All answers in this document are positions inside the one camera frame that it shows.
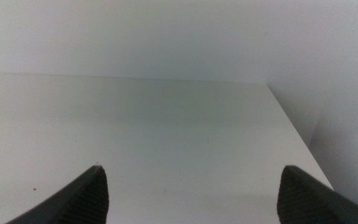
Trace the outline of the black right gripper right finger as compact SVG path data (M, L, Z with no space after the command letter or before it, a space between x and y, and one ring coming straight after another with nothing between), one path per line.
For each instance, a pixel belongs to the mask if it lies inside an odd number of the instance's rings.
M358 204L297 166L282 171L277 213L280 223L358 224Z

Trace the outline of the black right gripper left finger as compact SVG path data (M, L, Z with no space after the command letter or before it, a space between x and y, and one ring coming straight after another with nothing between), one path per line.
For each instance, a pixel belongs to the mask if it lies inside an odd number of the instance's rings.
M109 210L108 182L102 166L92 166L57 193L9 221L10 224L105 224Z

